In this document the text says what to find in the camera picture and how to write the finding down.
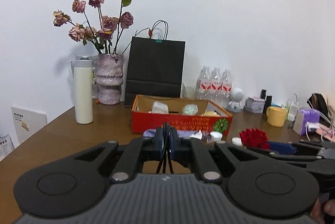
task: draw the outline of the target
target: purple box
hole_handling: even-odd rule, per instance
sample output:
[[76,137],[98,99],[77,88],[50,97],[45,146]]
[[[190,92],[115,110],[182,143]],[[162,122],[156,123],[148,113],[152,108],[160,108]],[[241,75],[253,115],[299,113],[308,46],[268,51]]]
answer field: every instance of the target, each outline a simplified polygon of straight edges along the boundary
[[298,111],[293,130],[301,135],[306,135],[307,122],[318,123],[320,114],[314,109],[302,109]]

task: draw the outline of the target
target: metal screw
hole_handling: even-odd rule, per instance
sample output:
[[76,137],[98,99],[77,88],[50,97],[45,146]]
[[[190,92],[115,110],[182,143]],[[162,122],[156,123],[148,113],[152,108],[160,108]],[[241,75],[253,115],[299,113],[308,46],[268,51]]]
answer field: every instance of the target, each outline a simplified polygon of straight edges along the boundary
[[128,179],[129,176],[125,172],[116,172],[113,174],[112,179],[116,181],[122,181]]
[[215,171],[208,171],[204,173],[204,178],[208,180],[216,180],[219,179],[221,175]]

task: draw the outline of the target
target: bottle label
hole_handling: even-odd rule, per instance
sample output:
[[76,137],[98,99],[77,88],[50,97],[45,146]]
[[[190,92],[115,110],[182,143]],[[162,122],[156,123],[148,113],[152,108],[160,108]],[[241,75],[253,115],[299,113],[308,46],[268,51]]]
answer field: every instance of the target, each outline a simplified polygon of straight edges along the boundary
[[230,92],[232,90],[232,85],[230,83],[224,83],[223,84],[223,89],[226,91],[226,92]]
[[211,87],[211,82],[210,81],[202,81],[201,82],[201,88],[204,90],[209,90]]
[[221,81],[212,82],[212,89],[217,91],[222,90],[222,82]]

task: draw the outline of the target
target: hand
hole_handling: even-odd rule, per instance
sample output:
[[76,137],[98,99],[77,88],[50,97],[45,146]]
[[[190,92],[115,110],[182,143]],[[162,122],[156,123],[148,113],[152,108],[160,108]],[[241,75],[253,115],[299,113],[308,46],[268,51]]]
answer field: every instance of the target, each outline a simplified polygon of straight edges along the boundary
[[325,221],[321,216],[322,211],[330,216],[335,216],[335,199],[327,201],[323,207],[323,210],[322,204],[320,203],[319,199],[316,201],[311,212],[311,217],[314,218],[319,224],[325,224]]

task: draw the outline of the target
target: bottle cap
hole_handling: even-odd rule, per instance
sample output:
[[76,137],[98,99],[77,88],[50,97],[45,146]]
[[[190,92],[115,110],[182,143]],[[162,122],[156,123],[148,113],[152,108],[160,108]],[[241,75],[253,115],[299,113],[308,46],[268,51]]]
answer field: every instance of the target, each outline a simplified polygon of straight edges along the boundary
[[93,60],[91,60],[91,59],[76,59],[74,61],[74,67],[77,67],[77,68],[93,67]]
[[84,54],[84,55],[76,55],[76,60],[77,59],[92,59],[92,55],[90,55],[90,54]]

